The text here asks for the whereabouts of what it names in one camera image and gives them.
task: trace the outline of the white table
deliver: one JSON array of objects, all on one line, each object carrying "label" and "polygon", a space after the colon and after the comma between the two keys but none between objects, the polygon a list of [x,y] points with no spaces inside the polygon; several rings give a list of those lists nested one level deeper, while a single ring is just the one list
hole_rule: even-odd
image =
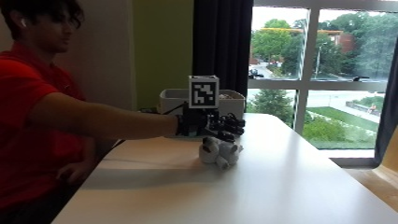
[{"label": "white table", "polygon": [[271,115],[245,115],[245,149],[223,172],[199,140],[127,141],[54,223],[397,224],[398,214]]}]

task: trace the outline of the beige wall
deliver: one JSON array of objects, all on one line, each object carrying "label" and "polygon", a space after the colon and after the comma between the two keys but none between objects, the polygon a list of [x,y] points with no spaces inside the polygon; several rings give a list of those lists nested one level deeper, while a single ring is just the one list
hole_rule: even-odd
[{"label": "beige wall", "polygon": [[[56,63],[75,76],[90,101],[124,109],[156,106],[162,90],[188,86],[194,0],[80,2],[86,23]],[[2,20],[0,50],[10,44]]]},{"label": "beige wall", "polygon": [[164,89],[188,88],[192,75],[194,0],[135,0],[139,108],[159,103]]},{"label": "beige wall", "polygon": [[136,109],[130,0],[80,0],[86,23],[70,53],[58,58],[90,101]]}]

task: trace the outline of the man's arm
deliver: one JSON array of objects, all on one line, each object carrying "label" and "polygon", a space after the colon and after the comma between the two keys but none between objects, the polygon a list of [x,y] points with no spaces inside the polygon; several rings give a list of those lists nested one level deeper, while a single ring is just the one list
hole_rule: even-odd
[{"label": "man's arm", "polygon": [[107,139],[144,139],[174,135],[176,116],[155,115],[92,104],[55,92],[43,97],[31,109],[32,123]]}]

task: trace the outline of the white box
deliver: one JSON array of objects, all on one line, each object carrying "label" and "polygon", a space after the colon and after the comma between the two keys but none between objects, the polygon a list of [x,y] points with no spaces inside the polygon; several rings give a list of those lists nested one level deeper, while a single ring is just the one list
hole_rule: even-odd
[{"label": "white box", "polygon": [[[233,113],[237,119],[243,119],[245,110],[245,97],[236,91],[220,90],[220,94],[232,96],[233,99],[219,99],[219,112],[221,116],[227,116]],[[190,101],[188,89],[171,89],[162,92],[162,101],[159,111],[164,114],[171,109],[176,108],[184,102]],[[170,114],[183,114],[182,108],[176,109]]]}]

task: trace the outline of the black glove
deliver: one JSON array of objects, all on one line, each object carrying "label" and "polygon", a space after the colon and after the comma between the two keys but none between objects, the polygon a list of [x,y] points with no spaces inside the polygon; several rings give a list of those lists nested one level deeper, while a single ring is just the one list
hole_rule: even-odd
[{"label": "black glove", "polygon": [[183,115],[178,115],[179,128],[176,135],[199,136],[208,126],[208,115],[204,109],[184,107]]}]

